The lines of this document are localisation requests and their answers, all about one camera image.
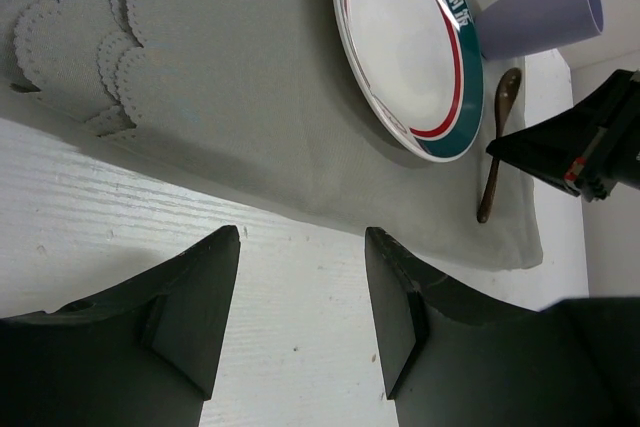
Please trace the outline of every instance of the spoon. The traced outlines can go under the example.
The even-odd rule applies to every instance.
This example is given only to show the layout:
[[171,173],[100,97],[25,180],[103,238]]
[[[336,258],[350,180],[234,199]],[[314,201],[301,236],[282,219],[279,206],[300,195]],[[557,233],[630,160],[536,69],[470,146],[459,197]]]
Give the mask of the spoon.
[[[504,125],[507,123],[507,118],[509,117],[513,104],[518,97],[521,82],[522,71],[517,67],[507,70],[500,79],[500,82],[498,82],[494,106],[496,113],[496,139],[502,137],[502,134],[504,133]],[[476,217],[478,222],[481,224],[486,223],[487,220],[489,220],[489,215],[491,215],[493,197],[495,196],[496,184],[498,182],[499,166],[500,159],[494,157],[491,161],[491,170],[489,171],[487,186],[484,188],[484,195],[482,196],[482,202],[480,202],[480,207],[478,208],[478,214]]]

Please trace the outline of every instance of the purple cup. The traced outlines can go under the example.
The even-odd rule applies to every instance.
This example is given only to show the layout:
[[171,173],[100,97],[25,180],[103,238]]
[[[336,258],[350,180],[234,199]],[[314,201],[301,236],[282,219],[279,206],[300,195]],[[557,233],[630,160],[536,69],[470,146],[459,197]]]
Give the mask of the purple cup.
[[596,37],[601,0],[498,0],[475,19],[482,55],[507,59]]

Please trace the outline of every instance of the white wooden table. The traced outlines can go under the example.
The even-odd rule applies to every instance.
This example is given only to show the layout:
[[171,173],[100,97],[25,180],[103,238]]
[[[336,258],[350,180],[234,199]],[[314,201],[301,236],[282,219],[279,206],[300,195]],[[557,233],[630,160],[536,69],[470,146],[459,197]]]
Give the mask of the white wooden table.
[[[527,59],[525,92],[528,122],[571,106],[569,69],[557,52]],[[54,311],[235,224],[240,267],[202,425],[397,425],[383,395],[363,237],[95,160],[41,130],[76,136],[75,145],[117,164],[140,165],[17,99],[0,91],[0,316]],[[586,295],[579,201],[539,184],[536,207],[543,265],[499,273],[434,265],[530,308]]]

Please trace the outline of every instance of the spoon handle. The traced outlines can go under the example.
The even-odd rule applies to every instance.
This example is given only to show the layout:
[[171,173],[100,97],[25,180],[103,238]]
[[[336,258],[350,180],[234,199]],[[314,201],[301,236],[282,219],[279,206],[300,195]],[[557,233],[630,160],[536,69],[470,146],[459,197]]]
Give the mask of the spoon handle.
[[491,214],[491,207],[493,207],[493,197],[496,194],[496,184],[498,183],[498,167],[500,166],[500,160],[495,157],[491,161],[491,170],[489,171],[489,178],[487,179],[487,186],[484,188],[484,195],[482,196],[482,202],[478,208],[478,214],[476,219],[481,224],[485,224],[489,220]]

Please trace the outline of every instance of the plate center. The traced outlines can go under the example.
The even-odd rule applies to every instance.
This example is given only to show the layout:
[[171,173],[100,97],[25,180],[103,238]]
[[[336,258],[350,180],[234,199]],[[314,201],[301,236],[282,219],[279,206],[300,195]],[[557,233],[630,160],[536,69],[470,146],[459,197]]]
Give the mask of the plate center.
[[403,124],[439,127],[452,108],[453,47],[436,0],[346,0],[347,23],[371,92]]

